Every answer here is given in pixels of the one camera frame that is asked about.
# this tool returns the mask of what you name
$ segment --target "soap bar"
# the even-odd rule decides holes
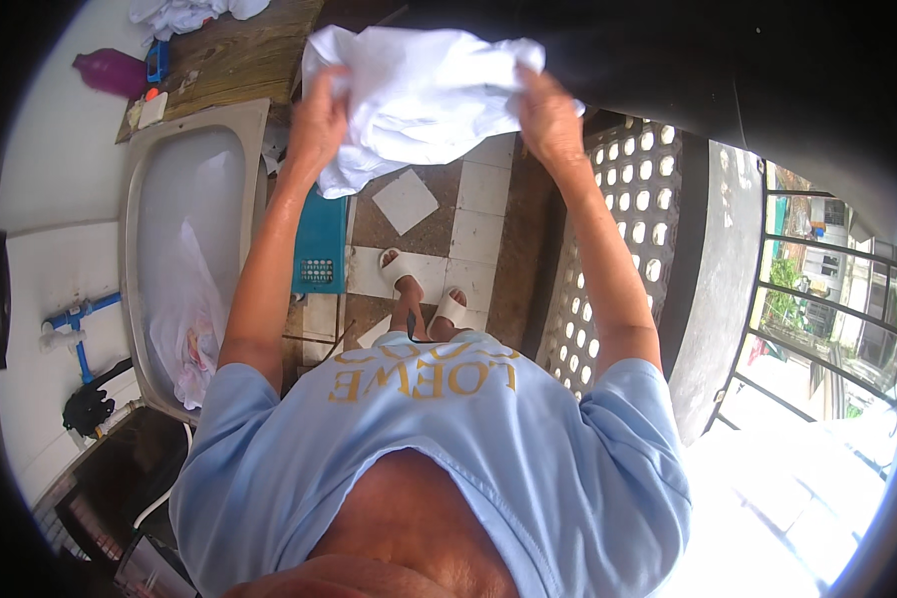
[[[145,102],[143,112],[140,113],[140,124],[137,128],[142,129],[162,121],[162,114],[166,111],[166,100],[168,99],[168,93],[162,92],[153,100]]]

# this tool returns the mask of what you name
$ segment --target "white slipper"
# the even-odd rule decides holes
[[[389,252],[395,252],[395,258],[383,266],[383,259],[388,256]],[[408,268],[408,260],[403,259],[402,252],[394,247],[390,247],[379,254],[379,269],[383,273],[383,280],[393,289],[396,281],[400,278],[413,276],[412,271]]]
[[[432,338],[431,330],[432,324],[435,323],[436,317],[444,317],[448,321],[451,322],[451,325],[456,328],[459,327],[459,323],[462,321],[462,318],[465,317],[465,312],[467,311],[467,307],[455,301],[452,297],[452,293],[455,291],[462,291],[462,289],[457,286],[448,289],[444,295],[442,295],[442,301],[439,302],[438,309],[435,310],[435,315],[432,316],[432,320],[429,322],[429,328],[426,329],[426,334],[429,335],[429,338]]]

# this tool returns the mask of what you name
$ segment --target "drain pipe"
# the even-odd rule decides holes
[[[83,384],[90,384],[93,381],[93,374],[90,372],[90,365],[87,364],[87,354],[83,347],[83,340],[86,339],[87,335],[85,331],[80,330],[80,320],[94,313],[97,309],[103,309],[118,301],[120,301],[120,293],[111,293],[95,301],[86,300],[61,314],[48,317],[43,322],[40,350],[48,353],[61,344],[75,345],[76,359],[80,363],[80,377],[83,379]],[[72,330],[71,333],[56,332],[56,329],[67,324]]]

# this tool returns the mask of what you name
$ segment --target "white wall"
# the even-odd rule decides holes
[[[143,57],[146,31],[129,22],[128,9],[128,0],[83,6],[33,82],[3,159],[0,226],[10,233],[12,314],[0,424],[30,504],[84,448],[62,425],[63,406],[81,384],[79,365],[66,348],[39,352],[40,323],[119,290],[116,219],[126,148],[114,140],[126,101],[87,87],[71,64],[99,48]],[[109,222],[89,222],[100,219]],[[83,327],[95,374],[129,356],[120,305],[86,317]],[[124,404],[139,390],[132,376],[121,378],[125,389],[115,398]]]
[[[97,92],[72,65],[100,48],[143,58],[146,29],[129,0],[89,0],[47,57],[17,115],[0,179],[0,226],[9,233],[116,218],[125,144],[114,140],[126,100]]]

